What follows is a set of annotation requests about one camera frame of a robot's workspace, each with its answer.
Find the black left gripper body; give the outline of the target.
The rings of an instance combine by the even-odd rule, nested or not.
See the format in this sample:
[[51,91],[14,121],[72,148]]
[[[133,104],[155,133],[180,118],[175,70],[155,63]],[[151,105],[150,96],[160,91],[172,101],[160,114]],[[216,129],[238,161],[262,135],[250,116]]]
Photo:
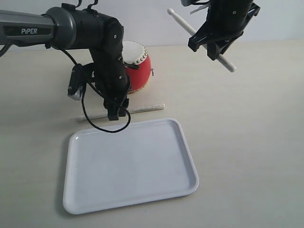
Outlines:
[[112,102],[123,104],[130,90],[130,79],[126,73],[121,54],[112,57],[108,54],[92,54],[97,88]]

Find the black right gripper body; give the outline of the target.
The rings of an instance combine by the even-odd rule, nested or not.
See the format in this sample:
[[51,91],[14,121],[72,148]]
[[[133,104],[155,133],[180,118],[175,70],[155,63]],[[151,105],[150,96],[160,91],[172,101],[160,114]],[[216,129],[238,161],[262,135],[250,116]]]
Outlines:
[[206,19],[207,40],[228,40],[240,35],[259,11],[252,0],[211,0]]

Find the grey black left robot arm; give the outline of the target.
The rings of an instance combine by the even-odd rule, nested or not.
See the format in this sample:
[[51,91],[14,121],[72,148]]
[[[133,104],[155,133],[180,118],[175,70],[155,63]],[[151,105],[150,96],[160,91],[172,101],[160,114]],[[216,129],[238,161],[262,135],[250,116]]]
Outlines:
[[86,85],[93,83],[104,98],[107,117],[117,121],[126,116],[127,94],[131,88],[123,59],[124,30],[118,19],[87,6],[63,3],[42,15],[2,10],[0,43],[4,49],[15,45],[45,45],[59,50],[87,49],[92,63],[76,64],[67,94],[74,100],[84,97]]

